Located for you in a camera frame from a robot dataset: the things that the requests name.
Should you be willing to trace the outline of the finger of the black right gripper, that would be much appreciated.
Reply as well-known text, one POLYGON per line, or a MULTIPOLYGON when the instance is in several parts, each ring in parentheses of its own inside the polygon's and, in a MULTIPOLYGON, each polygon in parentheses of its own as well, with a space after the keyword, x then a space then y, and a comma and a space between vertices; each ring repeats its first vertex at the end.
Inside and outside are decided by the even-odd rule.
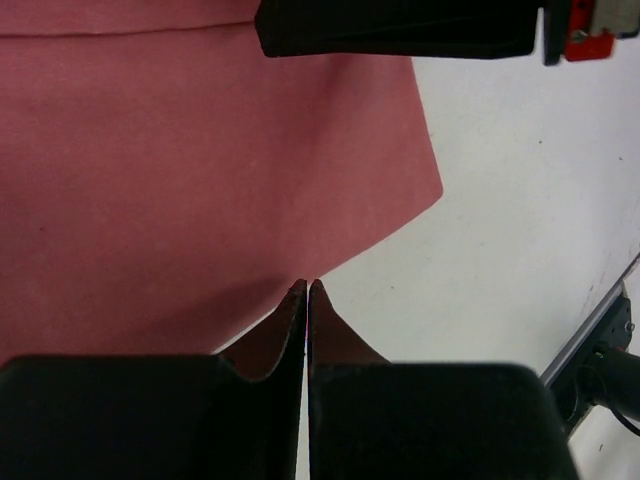
POLYGON ((511 58, 533 51, 536 1, 262 1, 264 54, 511 58))

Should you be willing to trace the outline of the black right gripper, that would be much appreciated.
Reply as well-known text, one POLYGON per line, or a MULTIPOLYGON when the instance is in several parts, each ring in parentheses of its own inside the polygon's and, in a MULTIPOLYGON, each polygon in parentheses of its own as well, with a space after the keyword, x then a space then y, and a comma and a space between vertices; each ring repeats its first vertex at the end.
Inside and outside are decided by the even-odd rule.
POLYGON ((543 1, 544 65, 612 56, 618 41, 639 36, 639 0, 543 1))

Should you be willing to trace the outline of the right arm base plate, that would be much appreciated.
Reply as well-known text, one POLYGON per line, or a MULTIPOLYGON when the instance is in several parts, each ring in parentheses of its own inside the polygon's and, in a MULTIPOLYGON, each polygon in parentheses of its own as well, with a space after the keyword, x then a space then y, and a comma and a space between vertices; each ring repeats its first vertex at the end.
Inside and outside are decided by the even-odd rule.
POLYGON ((639 434, 639 356, 629 351, 639 320, 624 286, 638 268, 635 259, 541 375, 567 436, 596 406, 639 434))

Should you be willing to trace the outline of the pink t shirt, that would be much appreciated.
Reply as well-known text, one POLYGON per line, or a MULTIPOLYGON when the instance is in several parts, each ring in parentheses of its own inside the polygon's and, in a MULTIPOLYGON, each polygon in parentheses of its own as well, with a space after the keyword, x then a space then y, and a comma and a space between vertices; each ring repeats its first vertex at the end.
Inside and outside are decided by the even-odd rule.
POLYGON ((412 62, 254 1, 1 5, 1 356, 209 353, 432 206, 412 62))

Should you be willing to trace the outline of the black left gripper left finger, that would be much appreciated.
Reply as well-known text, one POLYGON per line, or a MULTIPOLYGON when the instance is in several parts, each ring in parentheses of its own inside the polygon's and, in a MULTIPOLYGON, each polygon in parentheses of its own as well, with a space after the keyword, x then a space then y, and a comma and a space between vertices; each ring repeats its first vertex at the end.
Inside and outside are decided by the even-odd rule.
POLYGON ((306 283, 218 354, 30 355, 1 369, 5 479, 292 479, 306 283))

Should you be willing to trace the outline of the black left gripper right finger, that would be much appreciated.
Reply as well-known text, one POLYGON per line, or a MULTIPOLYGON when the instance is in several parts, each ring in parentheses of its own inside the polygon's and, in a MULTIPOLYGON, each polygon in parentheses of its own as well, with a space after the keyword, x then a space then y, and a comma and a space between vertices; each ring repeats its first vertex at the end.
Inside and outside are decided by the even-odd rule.
POLYGON ((574 479, 548 389, 509 363, 393 363, 308 297, 314 479, 574 479))

